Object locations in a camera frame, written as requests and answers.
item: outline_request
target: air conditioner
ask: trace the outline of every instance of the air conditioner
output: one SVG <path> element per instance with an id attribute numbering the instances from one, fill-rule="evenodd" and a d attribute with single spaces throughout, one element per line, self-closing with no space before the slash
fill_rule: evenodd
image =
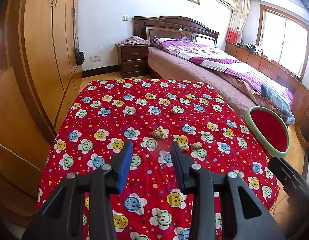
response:
<path id="1" fill-rule="evenodd" d="M 234 10 L 236 8 L 236 3 L 232 0 L 217 0 L 222 3 L 224 6 L 228 7 L 230 10 Z"/>

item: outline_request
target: nightstand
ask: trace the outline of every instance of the nightstand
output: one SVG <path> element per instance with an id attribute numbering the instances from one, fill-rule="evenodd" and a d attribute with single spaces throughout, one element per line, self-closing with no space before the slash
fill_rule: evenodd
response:
<path id="1" fill-rule="evenodd" d="M 117 45 L 119 73 L 122 78 L 147 75 L 146 52 L 149 45 Z"/>

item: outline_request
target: wooden headboard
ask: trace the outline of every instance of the wooden headboard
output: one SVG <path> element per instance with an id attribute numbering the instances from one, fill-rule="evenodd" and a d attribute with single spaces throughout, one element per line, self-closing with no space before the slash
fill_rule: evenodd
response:
<path id="1" fill-rule="evenodd" d="M 133 21 L 133 35 L 150 41 L 154 38 L 188 37 L 192 42 L 209 45 L 214 42 L 216 45 L 219 35 L 202 23 L 181 16 L 134 17 Z"/>

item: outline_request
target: red and white curtain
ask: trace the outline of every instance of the red and white curtain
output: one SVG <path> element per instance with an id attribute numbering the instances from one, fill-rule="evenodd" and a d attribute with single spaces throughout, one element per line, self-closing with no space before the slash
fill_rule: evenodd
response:
<path id="1" fill-rule="evenodd" d="M 232 12 L 226 41 L 239 43 L 241 41 L 242 30 L 247 22 L 250 10 L 250 0 L 236 0 L 236 9 Z"/>

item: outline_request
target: silver bolt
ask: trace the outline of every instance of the silver bolt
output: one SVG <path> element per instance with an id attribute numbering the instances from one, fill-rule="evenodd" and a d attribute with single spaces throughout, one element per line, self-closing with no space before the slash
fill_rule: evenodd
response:
<path id="1" fill-rule="evenodd" d="M 103 164 L 103 165 L 101 166 L 101 168 L 102 168 L 104 171 L 108 171 L 108 170 L 111 169 L 111 165 L 110 165 L 110 164 Z"/>
<path id="2" fill-rule="evenodd" d="M 194 163 L 191 165 L 191 168 L 198 171 L 201 169 L 201 165 L 199 163 Z"/>
<path id="3" fill-rule="evenodd" d="M 68 174 L 67 174 L 67 178 L 68 179 L 73 179 L 75 177 L 75 173 L 74 172 L 69 172 Z"/>
<path id="4" fill-rule="evenodd" d="M 237 173 L 235 173 L 234 171 L 229 171 L 228 172 L 228 176 L 232 179 L 236 178 L 237 177 Z"/>

